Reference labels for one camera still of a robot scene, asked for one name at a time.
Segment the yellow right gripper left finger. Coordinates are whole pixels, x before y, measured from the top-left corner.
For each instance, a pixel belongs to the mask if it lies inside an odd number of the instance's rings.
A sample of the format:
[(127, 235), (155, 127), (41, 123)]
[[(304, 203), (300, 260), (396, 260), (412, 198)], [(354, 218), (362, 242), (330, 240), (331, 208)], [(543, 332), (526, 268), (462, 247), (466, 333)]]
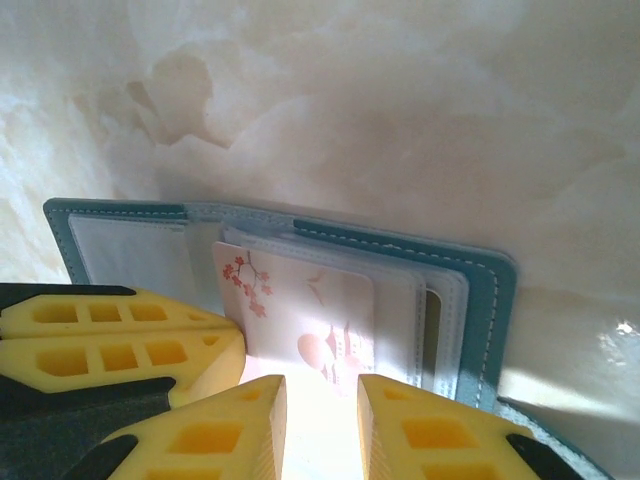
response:
[(62, 480), (281, 480), (286, 409), (263, 376), (112, 433)]

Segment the teal card holder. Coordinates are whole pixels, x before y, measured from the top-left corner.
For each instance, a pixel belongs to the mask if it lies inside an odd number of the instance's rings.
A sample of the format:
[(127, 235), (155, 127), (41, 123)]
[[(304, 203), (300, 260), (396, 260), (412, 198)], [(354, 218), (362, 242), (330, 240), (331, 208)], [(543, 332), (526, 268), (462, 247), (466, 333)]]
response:
[(96, 217), (134, 222), (236, 220), (240, 223), (291, 233), (295, 239), (316, 240), (323, 246), (342, 246), (434, 265), (464, 274), (470, 283), (462, 343), (458, 401), (481, 410), (522, 420), (543, 439), (553, 433), (497, 395), (505, 343), (517, 285), (514, 262), (506, 255), (473, 246), (441, 242), (364, 226), (273, 210), (225, 203), (118, 202), (113, 200), (52, 198), (43, 205), (72, 282), (88, 282), (82, 247), (71, 232), (70, 217)]

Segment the white cherry blossom card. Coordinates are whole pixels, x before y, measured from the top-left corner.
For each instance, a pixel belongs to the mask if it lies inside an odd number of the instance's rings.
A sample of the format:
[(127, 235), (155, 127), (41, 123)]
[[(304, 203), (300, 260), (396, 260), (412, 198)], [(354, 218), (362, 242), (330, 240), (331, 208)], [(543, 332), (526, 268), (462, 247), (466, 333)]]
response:
[(374, 367), (372, 281), (226, 242), (212, 253), (225, 314), (244, 332), (245, 376), (286, 379), (283, 480), (363, 480), (356, 393)]

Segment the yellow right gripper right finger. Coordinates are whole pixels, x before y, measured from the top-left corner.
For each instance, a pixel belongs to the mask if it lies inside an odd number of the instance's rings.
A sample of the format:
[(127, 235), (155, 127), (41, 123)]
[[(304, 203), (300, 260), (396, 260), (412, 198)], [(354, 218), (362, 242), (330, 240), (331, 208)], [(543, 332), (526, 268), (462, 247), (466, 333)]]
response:
[(358, 378), (365, 480), (586, 480), (531, 430), (377, 374)]

